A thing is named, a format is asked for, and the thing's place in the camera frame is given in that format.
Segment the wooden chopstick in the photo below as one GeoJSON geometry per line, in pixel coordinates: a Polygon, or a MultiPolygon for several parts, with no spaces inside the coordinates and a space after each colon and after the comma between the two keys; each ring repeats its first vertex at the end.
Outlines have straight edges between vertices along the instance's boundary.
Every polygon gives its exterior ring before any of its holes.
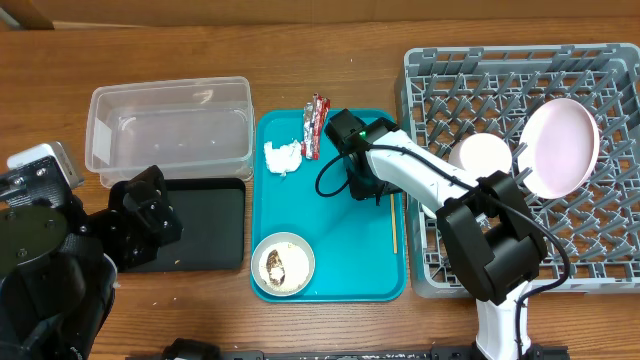
{"type": "Polygon", "coordinates": [[[392,227],[392,241],[393,241],[393,253],[398,254],[398,238],[397,238],[397,220],[395,212],[395,196],[390,195],[390,207],[391,207],[391,227],[392,227]]]}

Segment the white napkin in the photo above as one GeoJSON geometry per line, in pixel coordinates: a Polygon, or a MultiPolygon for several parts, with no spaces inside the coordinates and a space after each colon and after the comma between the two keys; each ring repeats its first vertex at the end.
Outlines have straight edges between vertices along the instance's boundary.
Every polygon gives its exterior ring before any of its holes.
{"type": "Polygon", "coordinates": [[[294,140],[290,144],[274,148],[269,141],[264,144],[264,155],[266,167],[271,173],[286,176],[299,168],[302,162],[302,146],[294,140]]]}

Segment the red silver snack wrapper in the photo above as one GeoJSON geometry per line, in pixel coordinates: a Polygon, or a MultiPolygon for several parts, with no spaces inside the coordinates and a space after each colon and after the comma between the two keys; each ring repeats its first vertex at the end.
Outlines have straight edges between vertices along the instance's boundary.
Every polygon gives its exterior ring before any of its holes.
{"type": "Polygon", "coordinates": [[[317,93],[304,107],[302,155],[309,160],[318,160],[320,137],[330,109],[330,100],[317,93]]]}

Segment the pink bowl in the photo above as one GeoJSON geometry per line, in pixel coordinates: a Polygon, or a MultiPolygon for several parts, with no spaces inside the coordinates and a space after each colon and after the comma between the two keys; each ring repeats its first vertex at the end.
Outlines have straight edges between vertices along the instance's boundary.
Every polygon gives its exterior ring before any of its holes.
{"type": "Polygon", "coordinates": [[[510,172],[512,155],[508,145],[490,133],[471,135],[451,150],[448,163],[475,177],[488,177],[496,171],[510,172]]]}

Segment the white round plate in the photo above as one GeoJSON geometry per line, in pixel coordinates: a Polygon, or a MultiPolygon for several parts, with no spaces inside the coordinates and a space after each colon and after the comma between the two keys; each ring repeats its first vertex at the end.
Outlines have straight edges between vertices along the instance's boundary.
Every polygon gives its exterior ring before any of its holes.
{"type": "Polygon", "coordinates": [[[530,171],[523,184],[544,199],[563,198],[583,185],[600,150],[594,117],[569,98],[540,106],[527,121],[519,143],[525,148],[517,157],[518,168],[530,171]]]}

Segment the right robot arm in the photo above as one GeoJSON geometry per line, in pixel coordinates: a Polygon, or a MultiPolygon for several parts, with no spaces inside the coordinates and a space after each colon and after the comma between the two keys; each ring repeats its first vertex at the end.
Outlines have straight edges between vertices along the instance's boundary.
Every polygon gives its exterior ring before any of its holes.
{"type": "Polygon", "coordinates": [[[454,275],[476,300],[479,329],[470,358],[567,358],[567,349],[545,349],[527,333],[529,298],[559,287],[569,275],[533,287],[547,246],[559,241],[534,220],[510,175],[474,178],[384,117],[367,124],[344,109],[328,120],[324,133],[345,165],[352,198],[405,192],[435,219],[454,275]]]}

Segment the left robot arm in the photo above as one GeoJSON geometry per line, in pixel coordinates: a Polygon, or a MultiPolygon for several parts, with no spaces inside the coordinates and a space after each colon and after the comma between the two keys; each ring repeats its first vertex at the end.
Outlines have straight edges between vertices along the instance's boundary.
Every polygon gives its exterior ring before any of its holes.
{"type": "Polygon", "coordinates": [[[151,166],[84,211],[52,156],[1,177],[1,356],[85,359],[119,272],[152,262],[183,226],[151,166]]]}

